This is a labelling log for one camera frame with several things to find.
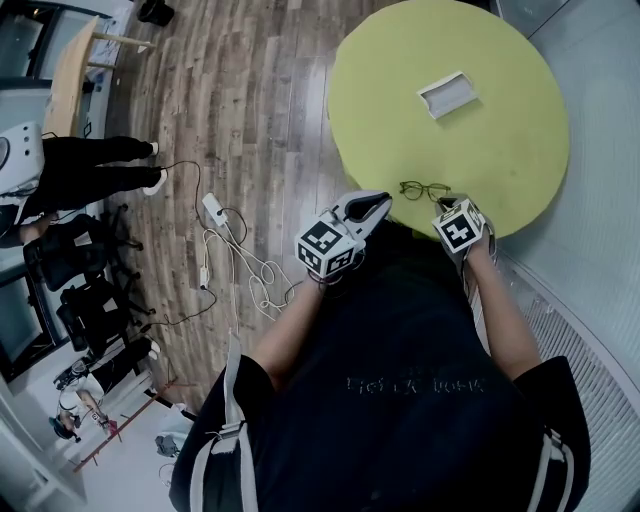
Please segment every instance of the small white tray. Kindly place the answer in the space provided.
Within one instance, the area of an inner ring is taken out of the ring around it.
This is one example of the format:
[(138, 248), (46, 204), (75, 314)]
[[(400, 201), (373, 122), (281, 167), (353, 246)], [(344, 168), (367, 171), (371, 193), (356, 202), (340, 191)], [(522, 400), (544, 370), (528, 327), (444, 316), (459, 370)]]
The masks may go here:
[(473, 90), (471, 80), (462, 71), (457, 71), (424, 89), (420, 89), (418, 96), (434, 119), (438, 119), (478, 97)]

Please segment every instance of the table top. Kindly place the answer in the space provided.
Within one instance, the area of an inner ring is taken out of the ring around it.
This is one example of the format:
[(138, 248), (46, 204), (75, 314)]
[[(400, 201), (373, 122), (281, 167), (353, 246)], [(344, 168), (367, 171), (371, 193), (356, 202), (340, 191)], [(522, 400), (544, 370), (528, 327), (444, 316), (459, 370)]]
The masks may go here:
[(58, 57), (43, 133), (53, 132), (58, 137), (77, 134), (78, 104), (82, 96), (85, 69), (89, 62), (93, 32), (97, 24), (98, 16), (78, 32)]
[[(478, 99), (433, 119), (417, 91), (457, 71)], [(328, 109), (347, 174), (391, 193), (391, 215), (432, 237), (433, 203), (406, 199), (401, 181), (469, 194), (506, 236), (549, 205), (567, 168), (567, 113), (546, 62), (461, 2), (410, 0), (367, 18), (338, 49)]]

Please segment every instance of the black cable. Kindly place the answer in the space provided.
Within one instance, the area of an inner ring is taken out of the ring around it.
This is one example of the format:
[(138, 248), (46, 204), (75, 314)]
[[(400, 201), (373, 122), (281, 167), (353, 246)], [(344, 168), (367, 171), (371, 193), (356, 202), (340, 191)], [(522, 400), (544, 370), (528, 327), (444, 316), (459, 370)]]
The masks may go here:
[(242, 214), (238, 210), (236, 210), (235, 208), (223, 208), (220, 211), (224, 212), (226, 210), (234, 212), (238, 217), (240, 217), (240, 220), (242, 221), (242, 225), (244, 226), (244, 235), (242, 237), (242, 240), (237, 242), (238, 245), (242, 245), (242, 242), (244, 242), (247, 239), (247, 235), (249, 234), (249, 228), (247, 227), (247, 223), (245, 222), (244, 217), (242, 216)]
[(334, 280), (322, 278), (312, 270), (307, 270), (307, 274), (309, 274), (309, 277), (311, 278), (312, 281), (315, 281), (318, 284), (323, 284), (325, 286), (332, 286), (334, 284), (338, 284), (342, 280), (342, 275), (334, 281)]
[(304, 282), (304, 281), (298, 281), (297, 283), (292, 284), (291, 286), (289, 286), (289, 288), (287, 289), (287, 291), (286, 291), (286, 292), (284, 292), (284, 302), (285, 302), (286, 304), (288, 304), (288, 303), (289, 303), (289, 300), (287, 299), (287, 297), (288, 297), (288, 295), (289, 295), (289, 292), (291, 292), (291, 291), (292, 291), (296, 286), (301, 285), (303, 282)]
[(174, 164), (162, 166), (161, 169), (168, 171), (169, 169), (173, 169), (176, 165), (180, 164), (193, 164), (198, 168), (198, 183), (196, 184), (196, 195), (193, 198), (193, 209), (196, 211), (196, 217), (198, 219), (198, 222), (200, 223), (200, 227), (202, 227), (202, 229), (207, 229), (207, 226), (205, 226), (202, 217), (200, 217), (200, 212), (198, 211), (198, 196), (200, 195), (200, 181), (202, 180), (202, 168), (200, 167), (200, 164), (195, 160), (180, 160), (179, 162), (176, 162)]
[(183, 319), (178, 320), (177, 322), (172, 322), (171, 320), (169, 320), (169, 316), (165, 313), (164, 314), (164, 319), (165, 319), (164, 322), (151, 322), (151, 323), (148, 323), (146, 325), (143, 325), (142, 329), (140, 329), (140, 332), (141, 333), (148, 332), (149, 329), (151, 329), (151, 327), (154, 326), (154, 325), (171, 325), (171, 326), (179, 325), (182, 322), (186, 322), (187, 320), (191, 320), (192, 318), (195, 318), (197, 316), (200, 316), (200, 315), (206, 313), (207, 311), (209, 311), (218, 302), (218, 297), (216, 296), (215, 293), (213, 293), (211, 290), (209, 290), (209, 288), (205, 288), (205, 291), (207, 293), (209, 293), (213, 297), (213, 302), (209, 305), (209, 307), (203, 309), (202, 311), (194, 313), (193, 315), (185, 316)]
[(5, 192), (0, 195), (0, 197), (29, 197), (35, 193), (38, 187), (27, 188), (23, 190), (18, 190), (16, 192)]
[(83, 210), (83, 208), (78, 208), (77, 210), (73, 210), (72, 212), (67, 213), (66, 215), (63, 215), (62, 217), (60, 217), (59, 219), (56, 219), (53, 224), (60, 224), (60, 222), (62, 222), (64, 219), (66, 219), (67, 217), (73, 215), (74, 213), (79, 212), (80, 210)]

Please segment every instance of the backpack strap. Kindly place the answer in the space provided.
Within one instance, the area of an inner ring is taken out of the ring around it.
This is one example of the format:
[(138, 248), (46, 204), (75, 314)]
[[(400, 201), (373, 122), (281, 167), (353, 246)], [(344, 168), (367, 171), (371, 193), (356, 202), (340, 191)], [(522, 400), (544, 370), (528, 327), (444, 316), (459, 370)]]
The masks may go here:
[(571, 449), (562, 443), (560, 434), (553, 429), (546, 429), (542, 437), (542, 450), (540, 452), (540, 463), (538, 464), (538, 474), (536, 481), (533, 485), (533, 491), (531, 493), (531, 501), (527, 512), (537, 512), (540, 499), (545, 489), (547, 481), (547, 470), (551, 461), (559, 461), (567, 466), (566, 479), (564, 483), (564, 491), (562, 498), (558, 504), (557, 512), (564, 512), (571, 495), (571, 488), (573, 487), (573, 452)]
[(209, 457), (232, 453), (236, 449), (240, 450), (240, 491), (243, 512), (258, 512), (256, 477), (247, 423), (233, 392), (241, 359), (240, 341), (230, 332), (227, 368), (224, 376), (225, 424), (217, 437), (204, 445), (196, 457), (189, 490), (191, 512), (204, 511), (204, 474)]

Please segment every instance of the eyeglasses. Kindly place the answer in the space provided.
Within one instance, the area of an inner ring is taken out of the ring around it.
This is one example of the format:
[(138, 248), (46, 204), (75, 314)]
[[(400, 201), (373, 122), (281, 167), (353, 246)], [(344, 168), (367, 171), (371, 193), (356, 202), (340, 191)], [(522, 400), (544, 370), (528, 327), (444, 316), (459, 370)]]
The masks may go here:
[(400, 182), (400, 193), (409, 199), (409, 201), (417, 201), (422, 197), (422, 194), (424, 194), (425, 191), (427, 192), (429, 199), (434, 203), (437, 203), (441, 197), (446, 196), (451, 192), (451, 187), (443, 185), (442, 183), (423, 185), (418, 181)]

